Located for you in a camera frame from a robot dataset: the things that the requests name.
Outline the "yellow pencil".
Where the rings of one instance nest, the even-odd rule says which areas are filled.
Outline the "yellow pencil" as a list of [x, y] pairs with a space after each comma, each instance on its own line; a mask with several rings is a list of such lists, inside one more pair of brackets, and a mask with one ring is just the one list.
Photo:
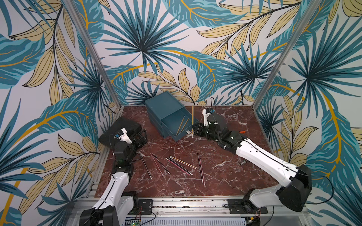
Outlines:
[[185, 116], [183, 117], [183, 119], [182, 119], [182, 121], [181, 121], [181, 123], [180, 123], [180, 125], [179, 125], [179, 128], [178, 128], [178, 130], [177, 130], [176, 136], [178, 136], [178, 134], [179, 134], [179, 132], [180, 132], [180, 130], [181, 130], [181, 126], [183, 125], [184, 119], [185, 119]]
[[193, 165], [191, 165], [191, 164], [189, 164], [189, 163], [187, 163], [187, 162], [184, 162], [184, 161], [182, 161], [182, 160], [179, 160], [179, 159], [177, 159], [177, 158], [175, 158], [175, 157], [170, 156], [170, 158], [171, 158], [172, 160], [177, 161], [177, 162], [179, 162], [179, 163], [182, 163], [182, 164], [184, 164], [184, 165], [186, 165], [186, 166], [188, 166], [188, 167], [191, 167], [191, 168], [193, 168], [193, 169], [197, 169], [197, 167], [195, 167], [195, 166], [193, 166]]
[[192, 122], [192, 125], [191, 125], [191, 137], [194, 138], [194, 130], [193, 130], [193, 124], [194, 124], [194, 105], [192, 106], [192, 116], [191, 116], [191, 122]]
[[188, 121], [189, 121], [189, 118], [186, 120], [185, 124], [183, 125], [183, 127], [182, 127], [182, 131], [185, 129], [185, 127], [186, 127], [186, 125], [187, 125]]

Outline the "teal top drawer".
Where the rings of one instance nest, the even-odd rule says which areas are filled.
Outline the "teal top drawer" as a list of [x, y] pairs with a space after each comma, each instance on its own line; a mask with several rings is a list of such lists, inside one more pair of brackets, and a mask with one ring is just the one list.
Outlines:
[[191, 132], [192, 122], [199, 121], [184, 107], [163, 118], [161, 125], [174, 141], [178, 141]]

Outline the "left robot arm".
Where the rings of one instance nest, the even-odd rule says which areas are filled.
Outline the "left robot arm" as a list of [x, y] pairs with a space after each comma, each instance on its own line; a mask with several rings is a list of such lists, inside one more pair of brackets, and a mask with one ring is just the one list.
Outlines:
[[128, 132], [125, 128], [114, 135], [115, 165], [110, 182], [97, 203], [84, 210], [79, 219], [80, 226], [121, 226], [129, 212], [138, 206], [136, 192], [124, 192], [133, 175], [133, 158], [147, 144], [147, 132]]

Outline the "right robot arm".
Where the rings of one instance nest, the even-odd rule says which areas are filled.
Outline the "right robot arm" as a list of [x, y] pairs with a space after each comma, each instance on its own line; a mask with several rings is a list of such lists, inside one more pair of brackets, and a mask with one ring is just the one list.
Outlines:
[[226, 120], [212, 108], [202, 111], [202, 122], [194, 123], [196, 136], [215, 141], [217, 145], [262, 169], [278, 184], [263, 189], [250, 189], [238, 205], [246, 213], [273, 205], [301, 212], [312, 191], [311, 170], [305, 165], [296, 166], [262, 149], [238, 131], [230, 131]]

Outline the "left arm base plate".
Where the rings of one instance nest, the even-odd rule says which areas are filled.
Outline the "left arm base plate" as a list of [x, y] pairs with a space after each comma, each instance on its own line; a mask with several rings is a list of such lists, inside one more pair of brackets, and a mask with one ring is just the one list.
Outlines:
[[138, 204], [135, 205], [133, 215], [152, 215], [153, 200], [152, 199], [140, 199]]

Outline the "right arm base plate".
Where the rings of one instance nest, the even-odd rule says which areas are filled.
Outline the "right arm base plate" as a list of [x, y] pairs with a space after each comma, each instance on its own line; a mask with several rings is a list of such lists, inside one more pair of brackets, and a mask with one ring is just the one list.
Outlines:
[[228, 199], [224, 205], [230, 211], [230, 214], [267, 214], [266, 207], [257, 208], [251, 202], [243, 199]]

